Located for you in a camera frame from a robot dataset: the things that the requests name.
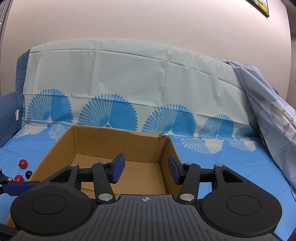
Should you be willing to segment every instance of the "blue bedsheet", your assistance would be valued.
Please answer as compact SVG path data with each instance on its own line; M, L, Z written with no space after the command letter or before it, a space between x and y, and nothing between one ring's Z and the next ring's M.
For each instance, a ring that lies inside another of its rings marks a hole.
M14 137L1 148L0 168L3 169L3 173L14 177L17 174L25 176L27 170L34 171L56 142L49 138L50 130L51 125L48 124L48 127L40 133ZM291 194L289 183L260 142L255 142L255 151L243 151L231 145L231 138L220 138L223 141L223 148L220 152L203 154L185 147L184 138L176 136L171 136L171 138L183 162L197 163L202 168L213 168L214 164L222 163L273 194L283 208L282 219L275 233L282 240L289 238L296 227L296 202ZM20 159L28 161L28 168L18 167ZM198 197L203 198L210 191L210 183L202 183ZM0 196L1 223L5 223L14 199L15 197L6 194Z

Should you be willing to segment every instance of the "red cherry tomato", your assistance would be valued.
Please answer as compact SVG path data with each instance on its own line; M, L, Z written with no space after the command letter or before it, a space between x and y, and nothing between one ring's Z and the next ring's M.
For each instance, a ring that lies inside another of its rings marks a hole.
M25 169L28 166L28 162L25 159L21 159L18 165L20 168Z
M15 182L23 182L23 181L24 181L24 179L23 179L23 177L21 175L16 175L15 176Z

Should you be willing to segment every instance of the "light blue cloth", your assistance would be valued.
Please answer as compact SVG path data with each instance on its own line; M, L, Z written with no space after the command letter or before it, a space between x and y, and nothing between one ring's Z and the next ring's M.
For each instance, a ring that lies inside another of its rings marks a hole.
M221 61L232 66L242 83L268 150L291 183L296 199L296 111L274 91L258 68L241 62Z

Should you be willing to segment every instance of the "bed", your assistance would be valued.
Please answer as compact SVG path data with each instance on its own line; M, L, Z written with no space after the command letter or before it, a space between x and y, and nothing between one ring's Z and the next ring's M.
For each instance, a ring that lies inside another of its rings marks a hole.
M264 117L283 102L269 106L262 101L266 97L258 104L266 107L257 109L258 94L250 86L255 82L246 74L251 71L242 68L251 69L134 40L72 39L36 46L18 60L16 92L0 99L6 111L0 114L0 168L7 176L24 175L28 169L17 164L26 159L34 171L71 125L164 133L182 162L202 168L222 163L273 194L283 209L275 234L287 240L296 227L292 162L287 158L282 164L274 148L268 151L273 132ZM289 116L290 107L285 110ZM282 126L285 137L293 132L292 123ZM210 191L203 183L198 197ZM1 223L14 198L0 196Z

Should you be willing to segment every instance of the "cherry tomato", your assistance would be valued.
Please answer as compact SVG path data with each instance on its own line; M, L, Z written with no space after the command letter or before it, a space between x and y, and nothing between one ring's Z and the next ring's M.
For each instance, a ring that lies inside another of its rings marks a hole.
M20 168L25 169L28 166L28 162L25 159L21 159L18 165Z
M23 181L24 181L24 179L23 179L23 177L21 175L16 175L15 176L15 182L23 182Z
M26 173L25 173L25 177L27 178L27 179L29 179L31 176L32 176L32 171L26 171Z

